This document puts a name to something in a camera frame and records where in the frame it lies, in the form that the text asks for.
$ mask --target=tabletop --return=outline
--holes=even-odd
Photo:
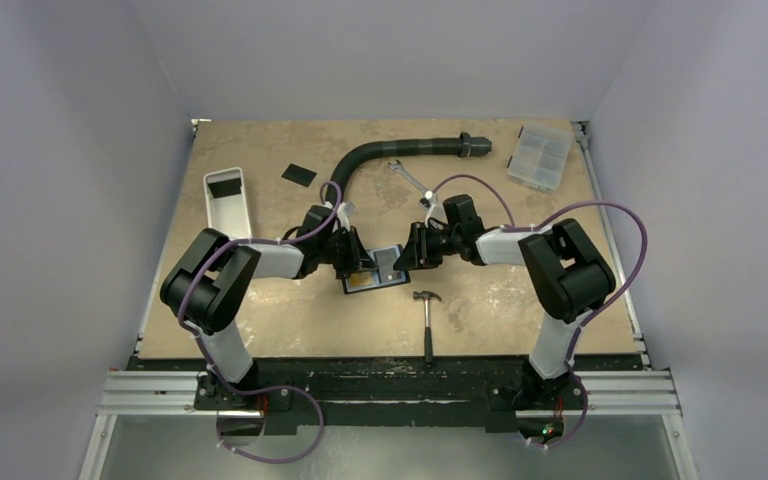
[[[479,158],[401,158],[424,185],[455,173],[476,175],[493,185],[510,205],[518,225],[539,223],[570,203],[593,198],[581,151],[573,144],[561,185],[551,193],[511,181],[506,164],[523,124],[539,122],[570,130],[566,120],[328,120],[202,122],[193,145],[178,205],[161,258],[159,281],[190,242],[207,227],[205,174],[240,167],[245,178],[253,234],[280,237],[318,204],[319,186],[337,162],[357,145],[377,140],[485,136],[493,151]],[[357,207],[350,220],[367,249],[404,244],[410,224],[424,212],[419,192],[387,166],[388,159],[363,164],[346,195]],[[281,178],[290,163],[317,173],[310,187]],[[484,186],[458,179],[444,186],[441,200],[466,193],[487,227],[508,223],[498,200]],[[571,212],[608,259],[610,252],[596,208]],[[434,270],[411,272],[411,283],[346,295],[330,265],[303,280],[259,279],[249,286],[237,327],[255,357],[422,355],[424,315],[415,290],[438,293],[431,306],[435,355],[527,354],[535,345],[542,309],[525,267],[484,266],[446,257]],[[635,352],[624,302],[605,310],[582,335],[579,353]],[[195,358],[190,334],[153,293],[139,353],[141,358]]]

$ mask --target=hammer head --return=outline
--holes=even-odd
[[[414,300],[431,300],[432,298],[436,298],[437,301],[442,302],[443,299],[440,298],[440,295],[437,295],[434,292],[429,292],[428,290],[423,290],[421,292],[413,292],[413,299]]]

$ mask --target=white wall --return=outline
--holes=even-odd
[[[768,478],[768,1],[660,1],[592,127],[603,191],[650,229],[632,293],[703,477]]]
[[[0,478],[75,478],[171,216],[188,117],[125,0],[0,1]]]
[[[133,0],[214,119],[589,118],[654,0]]]

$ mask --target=hose connector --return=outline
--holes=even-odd
[[[461,132],[461,153],[459,157],[483,157],[493,150],[493,142],[487,137],[473,137]]]

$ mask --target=gray floor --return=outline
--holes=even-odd
[[[315,430],[258,439],[269,456],[302,450]],[[105,479],[676,479],[661,417],[591,417],[548,453],[518,435],[482,429],[328,427],[317,450],[290,465],[264,465],[216,448],[211,417],[119,417]]]

